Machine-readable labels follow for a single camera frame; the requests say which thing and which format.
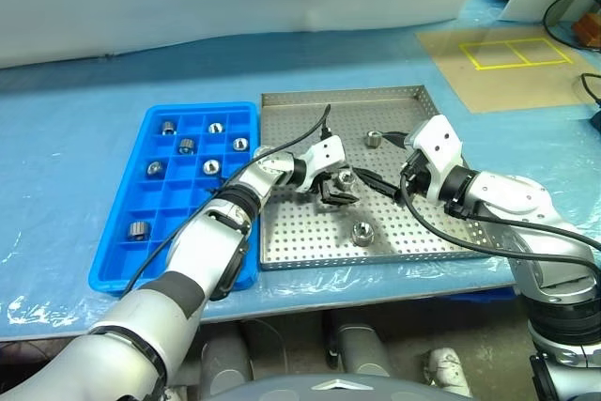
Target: black cable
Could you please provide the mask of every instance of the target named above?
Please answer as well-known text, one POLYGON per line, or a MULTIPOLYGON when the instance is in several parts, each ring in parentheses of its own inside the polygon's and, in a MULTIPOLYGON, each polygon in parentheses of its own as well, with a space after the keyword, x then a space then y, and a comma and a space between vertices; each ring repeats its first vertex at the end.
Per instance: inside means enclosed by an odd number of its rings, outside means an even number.
POLYGON ((190 215, 190 217, 188 217, 188 219, 186 219, 182 224, 180 224, 171 234, 169 234, 169 236, 161 244, 159 244, 159 246, 157 246, 157 248, 154 251, 152 251, 152 253, 150 253, 148 255, 148 257, 146 258, 146 260, 144 262, 142 262, 142 265, 140 265, 140 267, 136 270, 136 272, 130 278, 130 281, 125 286, 125 289, 123 290, 123 293, 122 293, 121 297, 124 297, 125 295, 127 295, 131 291, 131 289, 135 285, 136 281, 140 278, 140 276, 145 271, 145 269, 148 267, 148 265, 150 265, 150 262, 152 262, 157 257, 157 255, 159 255, 159 253, 164 249, 164 247, 167 244, 169 244, 169 242, 172 239, 174 239, 176 237, 177 232, 179 232, 184 226, 186 226, 192 220, 192 218, 194 216, 196 216, 196 214, 198 212, 200 212, 207 205, 208 201, 210 201, 210 199, 212 199, 212 197, 214 197, 215 194, 221 192, 223 190, 223 188, 225 188, 232 180, 236 179, 236 177, 238 177, 250 165, 258 162, 259 160, 265 159, 269 155, 275 154, 276 152, 280 152, 280 151, 282 151, 284 149, 287 149, 287 148, 289 148, 291 146, 294 146, 297 143, 300 143, 302 140, 308 138, 314 131, 316 131, 317 129, 319 129, 319 127, 321 127, 323 124, 326 123, 326 120, 328 119, 328 115, 330 114, 330 110, 331 110, 331 105, 328 104, 326 106, 326 109, 323 112, 323 115, 317 121, 317 123, 311 129, 309 129, 308 131, 306 131, 303 135, 301 135, 298 138, 295 138, 294 140, 289 141, 289 142, 287 142, 287 143, 285 143, 285 144, 283 144, 281 146, 278 146, 278 147, 275 147, 273 149, 270 149, 269 151, 264 152, 261 155, 258 155, 256 157, 254 157, 249 162, 247 162, 246 164, 244 164, 240 168, 238 168, 236 171, 234 171, 234 174, 232 174, 230 177, 227 178, 227 180, 223 183, 222 187, 219 190, 217 190, 217 192, 214 193, 213 196, 211 196, 199 208, 197 208, 194 211, 194 213, 192 215, 190 215))
MULTIPOLYGON (((555 39, 556 41, 560 42, 561 44, 571 47, 572 49, 578 49, 580 51, 601 52, 601 47, 599 47, 599 46, 580 46, 579 44, 575 44, 574 42, 566 41, 564 39, 559 38, 557 35, 554 35, 553 33, 551 33, 551 30, 549 29, 548 24, 547 24, 548 13, 551 11, 551 9, 553 7, 555 7, 561 1, 562 0, 556 0, 551 5, 549 5, 547 7, 547 10, 545 11, 545 14, 543 15, 543 26, 545 27, 545 31, 548 33, 548 35, 550 37, 552 37, 553 39, 555 39)), ((594 2, 596 2, 597 5, 599 7, 601 7, 601 0, 594 0, 594 2)))
POLYGON ((587 77, 595 77, 597 79, 601 79, 601 74, 592 74, 590 72, 582 72, 580 74, 580 81, 582 82, 582 86, 584 87, 584 90, 588 93, 589 96, 591 96, 593 98, 593 100, 595 102, 597 102, 599 107, 601 107, 601 98, 599 98, 596 94, 593 93, 593 91, 589 87, 589 84, 586 81, 587 77))
POLYGON ((525 223, 523 221, 514 221, 514 220, 505 220, 503 218, 489 218, 487 216, 480 215, 468 215, 470 220, 474 221, 482 221, 487 223, 494 224, 503 224, 503 225, 512 225, 515 227, 523 227, 524 229, 532 229, 532 230, 540 230, 542 232, 547 232, 549 234, 561 235, 562 237, 567 237, 569 239, 574 239, 576 241, 580 241, 584 244, 588 244, 592 248, 595 248, 601 251, 601 243, 595 241, 594 239, 589 239, 584 235, 577 234, 576 232, 571 232, 569 230, 560 229, 559 227, 553 227, 552 225, 546 224, 537 224, 537 223, 525 223))
POLYGON ((463 239, 458 239, 457 237, 453 237, 441 230, 438 230, 434 225, 430 224, 428 221, 424 219, 422 215, 417 211, 417 209, 413 206, 413 201, 411 200, 408 192, 407 192, 407 175, 401 174, 401 198, 407 205, 407 208, 411 215, 417 220, 419 224, 425 227, 428 231, 436 235, 437 237, 448 241, 455 246, 460 246, 466 249, 470 249, 472 251, 476 251, 482 254, 490 254, 497 255, 500 257, 507 258, 515 258, 519 260, 542 260, 546 262, 560 262, 560 263, 574 263, 577 265, 583 265, 590 270, 593 271, 593 277, 596 280, 597 286, 601 286, 601 269, 599 269, 594 262, 591 262, 585 258, 580 258, 571 255, 556 255, 556 254, 525 254, 520 251, 510 251, 508 249, 501 248, 491 248, 488 246, 481 246, 479 244, 470 243, 469 241, 465 241, 463 239))

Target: robotic arm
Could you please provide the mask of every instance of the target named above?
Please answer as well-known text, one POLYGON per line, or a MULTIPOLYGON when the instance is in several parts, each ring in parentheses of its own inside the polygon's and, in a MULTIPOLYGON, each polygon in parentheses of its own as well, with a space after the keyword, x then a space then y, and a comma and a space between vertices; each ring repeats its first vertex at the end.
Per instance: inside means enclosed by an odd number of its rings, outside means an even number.
MULTIPOLYGON (((509 261, 538 350, 531 363, 540 399, 598 399, 601 300, 591 248, 575 239, 577 234, 567 238, 524 228, 542 224, 568 235, 576 231, 555 211, 548 192, 523 177, 467 168, 461 142, 444 116, 433 117, 409 135, 384 136, 413 151, 400 188, 354 168, 358 177, 396 203, 407 204, 418 221, 412 194, 443 205, 453 216, 483 223, 498 243, 498 254, 501 248, 513 249, 509 261)), ((177 233, 161 277, 124 296, 88 334, 0 400, 158 399, 181 365, 208 299, 229 293, 252 223, 273 188, 292 185, 298 192, 321 193, 324 202, 336 205, 357 200, 329 188, 329 172, 340 168, 346 157, 340 138, 325 126, 322 141, 299 157, 284 151, 261 155, 266 157, 228 181, 177 233)))
POLYGON ((88 334, 0 400, 159 399, 208 299, 225 297, 234 284, 253 221, 272 189, 315 191, 331 169, 344 164, 340 137, 325 130, 322 138, 298 158, 275 152, 227 182, 175 236, 161 277, 124 296, 88 334))
MULTIPOLYGON (((509 263, 538 350, 531 364, 540 399, 599 399, 593 396, 601 395, 600 272, 592 270, 591 247, 540 228, 524 228, 542 224, 567 234, 577 231, 555 210, 548 191, 524 177, 467 168, 461 142, 444 116, 423 123, 401 146, 413 151, 401 172, 401 192, 422 195, 452 216, 480 221, 499 248, 524 255, 509 263), (589 265, 532 260, 542 254, 577 257, 589 265)), ((391 197, 410 203, 402 194, 391 197)))

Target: stainless steel tray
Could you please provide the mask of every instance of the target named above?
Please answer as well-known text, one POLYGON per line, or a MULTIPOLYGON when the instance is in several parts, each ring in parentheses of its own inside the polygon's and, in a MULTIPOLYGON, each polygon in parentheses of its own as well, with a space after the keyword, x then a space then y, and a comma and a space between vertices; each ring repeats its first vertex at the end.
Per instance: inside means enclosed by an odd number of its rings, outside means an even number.
MULTIPOLYGON (((367 131, 411 131, 438 113, 425 88, 391 88, 269 93, 262 96, 261 141, 279 146, 302 134, 331 104, 328 125, 345 145, 349 164, 371 169, 398 183, 408 153, 389 143, 377 149, 365 146, 367 131)), ((303 152, 318 141, 318 132, 291 150, 303 152)), ((411 214, 373 192, 360 181, 353 193, 361 200, 347 207, 325 206, 317 196, 279 189, 261 216, 261 266, 276 270, 300 267, 355 265, 399 260, 432 260, 479 256, 456 247, 422 228, 411 214), (374 226, 374 242, 358 247, 351 241, 357 221, 374 226)), ((415 206, 432 224, 461 239, 486 243, 478 223, 450 218, 415 199, 415 206)))

